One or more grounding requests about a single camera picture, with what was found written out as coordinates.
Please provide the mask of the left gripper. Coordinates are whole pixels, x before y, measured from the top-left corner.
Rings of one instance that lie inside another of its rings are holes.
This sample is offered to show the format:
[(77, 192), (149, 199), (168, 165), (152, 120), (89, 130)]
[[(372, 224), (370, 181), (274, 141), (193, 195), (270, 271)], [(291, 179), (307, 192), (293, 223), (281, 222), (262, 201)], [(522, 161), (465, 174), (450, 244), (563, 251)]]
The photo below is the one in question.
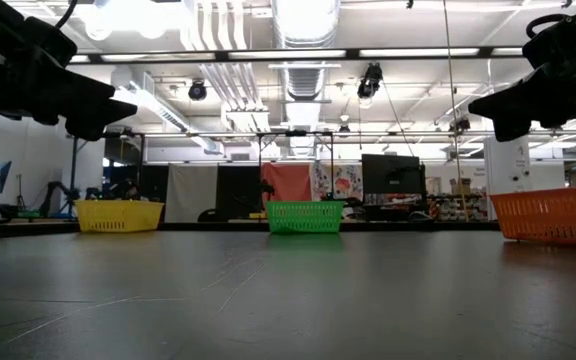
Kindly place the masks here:
[[(76, 5), (70, 1), (51, 25), (0, 1), (0, 115), (13, 120), (30, 116), (44, 86), (40, 76), (65, 68), (74, 57), (77, 46), (61, 28)], [(113, 86), (69, 70), (62, 74), (66, 94), (61, 114), (73, 137), (98, 141), (108, 125), (137, 113), (136, 105), (114, 98)]]

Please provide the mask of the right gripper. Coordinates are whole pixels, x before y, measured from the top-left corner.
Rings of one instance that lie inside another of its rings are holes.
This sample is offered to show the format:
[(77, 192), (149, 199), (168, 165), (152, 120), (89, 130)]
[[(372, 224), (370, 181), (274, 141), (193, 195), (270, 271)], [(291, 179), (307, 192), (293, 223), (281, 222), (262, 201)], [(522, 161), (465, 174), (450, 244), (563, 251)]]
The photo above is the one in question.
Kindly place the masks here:
[(522, 53), (534, 72), (468, 105), (471, 114), (492, 121), (499, 142), (527, 135), (533, 121), (554, 128), (576, 120), (576, 14), (543, 15), (528, 23), (526, 34)]

